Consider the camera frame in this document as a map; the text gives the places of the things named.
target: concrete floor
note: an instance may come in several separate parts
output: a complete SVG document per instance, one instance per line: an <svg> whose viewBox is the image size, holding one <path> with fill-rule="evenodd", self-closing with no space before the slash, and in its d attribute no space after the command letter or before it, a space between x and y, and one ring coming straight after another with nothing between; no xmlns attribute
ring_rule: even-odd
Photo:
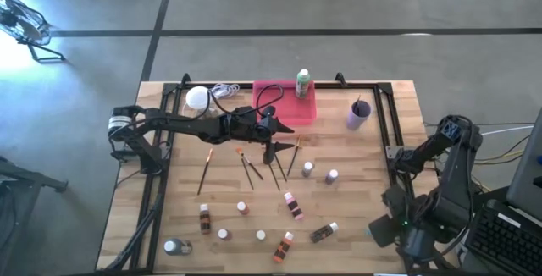
<svg viewBox="0 0 542 276"><path fill-rule="evenodd" d="M23 0L59 30L152 30L161 0ZM539 0L170 0L165 30L258 28L540 27ZM94 268L118 165L108 155L111 108L133 103L149 37L54 38L67 63L40 65L0 34L0 155L68 179L43 190L13 275ZM291 78L336 72L356 80L415 80L423 116L475 123L532 122L542 106L542 36L279 36L160 39L150 80ZM484 131L507 126L484 126ZM528 134L491 135L479 157ZM515 163L478 167L507 185Z"/></svg>

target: fan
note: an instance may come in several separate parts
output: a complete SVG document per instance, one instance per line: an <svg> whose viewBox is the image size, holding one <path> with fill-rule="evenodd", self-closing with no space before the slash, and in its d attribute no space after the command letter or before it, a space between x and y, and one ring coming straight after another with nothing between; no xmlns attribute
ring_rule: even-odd
<svg viewBox="0 0 542 276"><path fill-rule="evenodd" d="M0 29L24 44L37 62L65 60L60 52L45 48L51 41L49 24L42 14L29 8L19 0L0 0ZM39 58L34 48L53 53L55 57Z"/></svg>

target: green bottle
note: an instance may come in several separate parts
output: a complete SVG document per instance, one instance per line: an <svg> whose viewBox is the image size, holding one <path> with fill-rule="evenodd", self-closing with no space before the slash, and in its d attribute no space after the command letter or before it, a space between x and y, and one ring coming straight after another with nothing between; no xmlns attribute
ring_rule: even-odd
<svg viewBox="0 0 542 276"><path fill-rule="evenodd" d="M297 98L305 98L308 93L308 83L311 81L311 75L307 69L302 69L297 73L296 96Z"/></svg>

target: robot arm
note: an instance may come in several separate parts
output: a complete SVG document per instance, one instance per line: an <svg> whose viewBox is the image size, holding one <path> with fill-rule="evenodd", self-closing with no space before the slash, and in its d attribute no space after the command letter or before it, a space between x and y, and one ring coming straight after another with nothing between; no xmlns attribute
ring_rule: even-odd
<svg viewBox="0 0 542 276"><path fill-rule="evenodd" d="M136 120L137 114L143 114L145 118ZM157 108L120 107L113 109L109 120L108 136L114 141L124 141L139 156L141 171L144 174L158 174L163 168L161 149L152 146L143 137L147 132L158 129L194 135L214 145L229 140L258 142L266 146L263 161L269 164L273 161L276 152L294 146L272 143L271 137L276 132L294 132L281 124L273 115L274 107L267 107L263 111L262 119L258 122L256 109L241 107L216 118L192 119L163 112Z"/></svg>
<svg viewBox="0 0 542 276"><path fill-rule="evenodd" d="M439 186L428 195L410 198L399 186L383 195L391 218L384 215L369 228L379 246L387 246L404 234L398 252L416 263L433 257L434 242L449 242L471 219L470 172L476 151L482 144L479 128L462 116L447 116L437 131L415 150L400 150L392 162L398 174L409 176L423 171L423 165L450 148Z"/></svg>

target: wooden tabletop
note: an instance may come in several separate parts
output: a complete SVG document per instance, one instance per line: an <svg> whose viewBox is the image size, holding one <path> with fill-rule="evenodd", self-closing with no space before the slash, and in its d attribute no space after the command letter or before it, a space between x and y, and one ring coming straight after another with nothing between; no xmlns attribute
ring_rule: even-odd
<svg viewBox="0 0 542 276"><path fill-rule="evenodd" d="M417 146L427 136L414 84L411 80L391 83L405 144ZM162 87L163 82L142 83L137 104L144 108L157 108ZM262 162L261 145L229 141L212 146L194 136L175 135L155 273L403 271L395 247L379 248L368 232L368 224L385 213L380 195L388 187L389 178L376 111L358 131L349 131L345 127L347 110L360 95L376 110L370 90L317 90L316 120L311 125L292 126L296 131L293 135L275 135L275 141L289 143L295 143L297 136L301 135L301 149L287 182L277 163L272 164L280 191L268 166ZM220 102L227 109L252 105L252 91L241 90L235 97ZM389 112L387 109L385 111L390 126ZM197 196L211 147L213 158L202 193ZM264 178L260 180L249 169L254 190L235 152L237 147L242 148ZM278 153L285 172L292 155L293 150ZM301 168L308 161L315 164L315 169L306 179L301 176ZM138 168L137 162L126 164L120 170L119 179ZM339 178L332 185L326 185L324 177L332 168L338 170ZM144 176L138 174L123 182L115 191L98 268L107 266L133 234L144 180ZM434 173L424 172L413 184L415 192L420 194L434 188L437 181ZM302 221L295 221L285 205L286 192L291 192L297 199L305 214ZM244 201L250 208L248 215L241 216L237 211L239 201ZM200 233L199 207L202 203L209 205L212 219L210 235ZM336 233L317 244L309 240L314 230L332 222L339 225ZM217 236L219 229L227 229L233 238L220 240ZM267 234L265 241L256 238L256 232L260 229ZM293 244L285 261L276 263L273 254L286 231L294 234ZM167 255L163 251L163 243L174 237L191 241L193 252L186 257Z"/></svg>

